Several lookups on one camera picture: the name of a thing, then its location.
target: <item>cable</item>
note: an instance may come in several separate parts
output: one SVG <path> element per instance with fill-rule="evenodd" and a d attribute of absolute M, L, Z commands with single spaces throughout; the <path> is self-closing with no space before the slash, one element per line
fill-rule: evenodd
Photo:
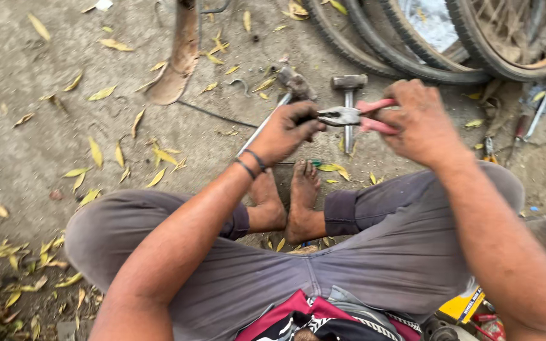
<path fill-rule="evenodd" d="M 185 101 L 182 101 L 182 100 L 177 100 L 176 101 L 177 103 L 180 103 L 181 105 L 186 105 L 190 108 L 193 108 L 195 109 L 196 111 L 200 111 L 202 113 L 207 113 L 208 115 L 210 116 L 214 116 L 214 117 L 218 117 L 219 119 L 221 120 L 225 120 L 225 121 L 229 121 L 229 122 L 233 122 L 233 123 L 237 123 L 237 124 L 241 124 L 241 125 L 244 125 L 246 127 L 252 127 L 252 128 L 258 128 L 258 126 L 255 126 L 251 123 L 246 123 L 246 122 L 242 122 L 242 121 L 238 121 L 238 120 L 233 120 L 232 118 L 228 118 L 228 117 L 224 117 L 224 116 L 220 116 L 219 114 L 217 113 L 213 113 L 211 111 L 207 111 L 206 109 L 202 109 L 200 107 L 197 107 L 195 105 L 190 105 L 189 103 L 186 103 Z"/>

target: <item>man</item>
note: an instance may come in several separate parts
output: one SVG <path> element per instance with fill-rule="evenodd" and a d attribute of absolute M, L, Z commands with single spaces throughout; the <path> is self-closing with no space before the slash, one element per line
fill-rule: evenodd
<path fill-rule="evenodd" d="M 377 119 L 400 133 L 383 138 L 430 170 L 333 192 L 323 212 L 313 210 L 311 163 L 294 167 L 287 224 L 263 172 L 325 129 L 306 120 L 317 115 L 307 102 L 277 109 L 250 151 L 194 197 L 126 190 L 78 212 L 69 259 L 107 292 L 91 339 L 417 340 L 415 322 L 473 274 L 510 340 L 546 340 L 546 253 L 516 214 L 520 183 L 475 159 L 437 89 L 399 81 L 386 96 L 400 109 Z M 240 204 L 246 191 L 255 207 Z M 231 241 L 284 228 L 294 244 L 357 235 L 306 255 Z"/>

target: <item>bicycle tire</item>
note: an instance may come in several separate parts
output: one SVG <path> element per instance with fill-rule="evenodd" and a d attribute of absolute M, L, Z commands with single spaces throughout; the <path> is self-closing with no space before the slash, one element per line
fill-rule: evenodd
<path fill-rule="evenodd" d="M 469 58 L 469 54 L 462 45 L 459 44 L 450 53 L 448 51 L 444 53 L 438 52 L 410 24 L 397 0 L 379 0 L 379 3 L 387 18 L 389 18 L 391 26 L 395 28 L 395 31 L 402 37 L 410 50 L 424 60 L 425 63 L 442 70 L 474 70 L 470 67 L 460 65 L 460 63 Z"/>
<path fill-rule="evenodd" d="M 446 0 L 456 33 L 469 55 L 482 63 L 482 66 L 497 78 L 529 82 L 546 77 L 546 58 L 528 66 L 517 66 L 496 53 L 481 32 L 474 12 L 471 11 L 470 1 Z"/>
<path fill-rule="evenodd" d="M 306 0 L 303 1 L 303 6 L 309 12 L 309 16 L 317 26 L 323 40 L 326 41 L 338 55 L 371 74 L 395 80 L 406 78 L 406 74 L 397 71 L 374 56 L 361 50 L 340 34 L 325 15 L 320 3 L 320 0 Z"/>
<path fill-rule="evenodd" d="M 398 51 L 374 29 L 360 7 L 359 0 L 345 0 L 349 18 L 362 39 L 390 66 L 428 82 L 453 85 L 474 85 L 488 82 L 490 75 L 480 70 L 454 72 L 434 69 Z"/>

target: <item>gray pants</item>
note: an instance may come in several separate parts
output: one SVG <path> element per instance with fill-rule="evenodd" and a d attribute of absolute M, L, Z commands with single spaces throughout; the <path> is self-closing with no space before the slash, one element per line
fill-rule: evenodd
<path fill-rule="evenodd" d="M 480 166 L 519 212 L 519 180 L 493 163 Z M 106 291 L 144 237 L 188 198 L 121 190 L 97 199 L 69 222 L 70 262 Z M 170 305 L 175 340 L 232 340 L 271 303 L 298 289 L 328 297 L 334 284 L 370 306 L 421 322 L 463 292 L 471 277 L 444 189 L 430 171 L 335 191 L 326 197 L 325 219 L 329 236 L 357 235 L 312 254 L 277 253 L 230 240 L 248 229 L 246 208 L 239 205 Z"/>

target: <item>black wristband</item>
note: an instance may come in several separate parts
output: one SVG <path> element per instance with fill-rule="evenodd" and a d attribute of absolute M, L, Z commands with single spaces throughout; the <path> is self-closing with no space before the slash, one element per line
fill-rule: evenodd
<path fill-rule="evenodd" d="M 236 162 L 246 169 L 247 173 L 252 177 L 252 180 L 256 180 L 256 175 L 254 175 L 252 169 L 248 168 L 246 164 L 240 159 L 238 159 Z"/>
<path fill-rule="evenodd" d="M 256 155 L 255 152 L 249 150 L 248 148 L 244 149 L 244 152 L 248 152 L 248 153 L 252 154 L 254 159 L 256 159 L 256 162 L 258 163 L 258 166 L 260 167 L 260 170 L 262 171 L 262 173 L 264 173 L 264 170 L 265 170 L 266 166 L 264 165 L 263 160 L 261 158 L 259 158 L 258 155 Z"/>

